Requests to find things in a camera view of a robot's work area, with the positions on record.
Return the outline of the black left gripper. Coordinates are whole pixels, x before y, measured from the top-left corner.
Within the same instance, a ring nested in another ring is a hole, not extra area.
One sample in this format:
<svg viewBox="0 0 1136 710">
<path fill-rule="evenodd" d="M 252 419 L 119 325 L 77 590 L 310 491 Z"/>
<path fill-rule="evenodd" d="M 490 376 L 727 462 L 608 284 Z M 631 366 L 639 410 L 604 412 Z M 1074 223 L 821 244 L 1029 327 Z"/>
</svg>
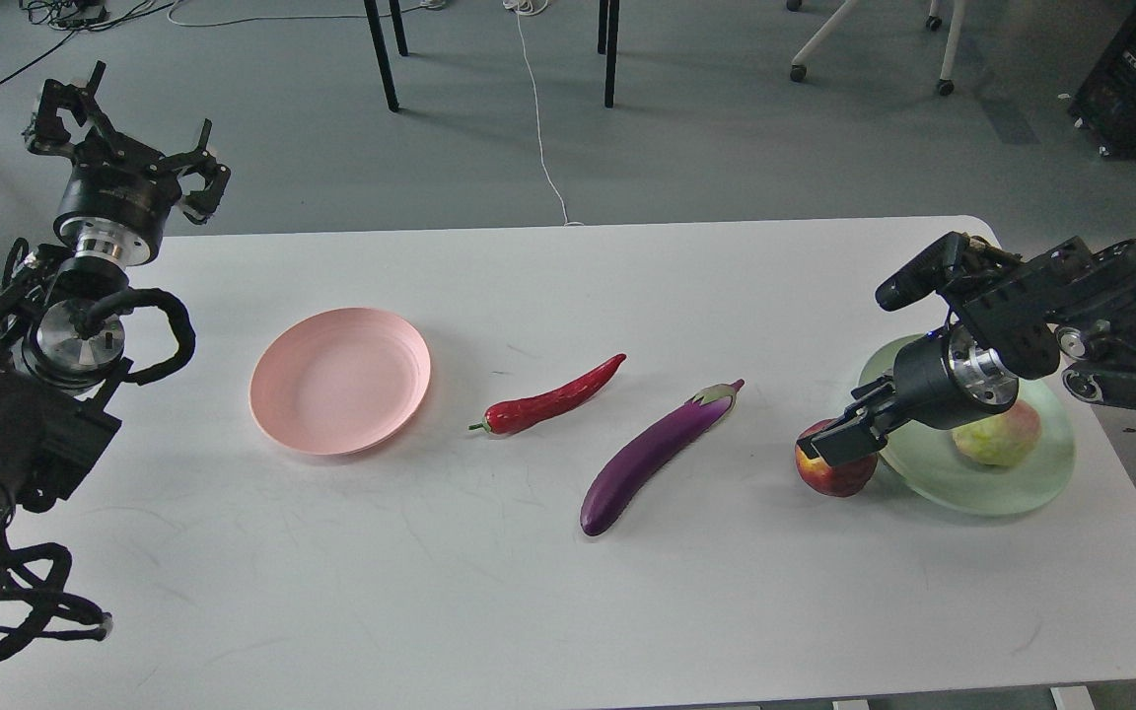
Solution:
<svg viewBox="0 0 1136 710">
<path fill-rule="evenodd" d="M 120 161 L 111 120 L 97 99 L 106 70 L 107 62 L 98 60 L 85 84 L 45 80 L 24 130 L 24 144 L 33 156 L 76 165 L 55 216 L 57 239 L 76 252 L 85 250 L 81 247 L 85 240 L 114 243 L 114 254 L 130 268 L 157 259 L 173 207 L 179 207 L 190 224 L 211 220 L 233 174 L 209 149 L 214 127 L 209 118 L 202 122 L 194 148 L 159 159 L 159 179 L 93 162 Z"/>
</svg>

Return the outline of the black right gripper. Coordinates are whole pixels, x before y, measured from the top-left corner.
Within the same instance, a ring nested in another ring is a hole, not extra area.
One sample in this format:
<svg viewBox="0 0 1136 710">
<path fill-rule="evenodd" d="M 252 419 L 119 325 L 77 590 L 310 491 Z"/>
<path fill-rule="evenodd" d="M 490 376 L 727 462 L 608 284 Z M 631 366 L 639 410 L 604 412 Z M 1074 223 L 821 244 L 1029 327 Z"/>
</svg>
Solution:
<svg viewBox="0 0 1136 710">
<path fill-rule="evenodd" d="M 1014 406 L 1019 378 L 995 350 L 978 345 L 964 326 L 925 333 L 901 346 L 892 381 L 870 381 L 851 391 L 838 418 L 795 441 L 809 460 L 830 467 L 880 452 L 893 431 L 919 421 L 934 431 L 982 421 Z"/>
</svg>

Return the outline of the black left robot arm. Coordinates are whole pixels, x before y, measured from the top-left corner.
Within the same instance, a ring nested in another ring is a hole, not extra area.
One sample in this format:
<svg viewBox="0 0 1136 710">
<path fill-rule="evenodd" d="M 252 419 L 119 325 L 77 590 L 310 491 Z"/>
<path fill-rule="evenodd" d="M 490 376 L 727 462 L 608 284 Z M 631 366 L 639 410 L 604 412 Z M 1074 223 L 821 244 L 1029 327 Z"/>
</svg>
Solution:
<svg viewBox="0 0 1136 710">
<path fill-rule="evenodd" d="M 209 150 L 211 122 L 172 156 L 116 130 L 98 103 L 105 70 L 45 81 L 23 134 L 31 153 L 72 170 L 55 242 L 18 239 L 0 278 L 0 662 L 39 638 L 103 641 L 112 629 L 102 607 L 67 592 L 67 548 L 12 548 L 6 531 L 86 479 L 120 431 L 107 404 L 122 384 L 147 386 L 192 360 L 185 304 L 131 287 L 127 272 L 157 259 L 175 208 L 211 219 L 231 175 Z"/>
</svg>

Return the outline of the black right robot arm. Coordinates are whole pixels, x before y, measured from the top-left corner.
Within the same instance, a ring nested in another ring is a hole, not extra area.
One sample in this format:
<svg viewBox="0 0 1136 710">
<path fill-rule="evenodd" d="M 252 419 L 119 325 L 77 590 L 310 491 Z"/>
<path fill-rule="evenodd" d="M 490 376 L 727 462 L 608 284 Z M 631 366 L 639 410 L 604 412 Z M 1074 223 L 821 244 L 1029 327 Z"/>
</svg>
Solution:
<svg viewBox="0 0 1136 710">
<path fill-rule="evenodd" d="M 938 295 L 943 326 L 901 346 L 880 376 L 797 449 L 830 466 L 878 453 L 918 421 L 955 431 L 1014 404 L 1019 383 L 1053 373 L 1074 398 L 1136 410 L 1136 240 L 1091 251 L 1069 239 L 1024 259 L 952 231 L 878 287 L 895 312 Z"/>
</svg>

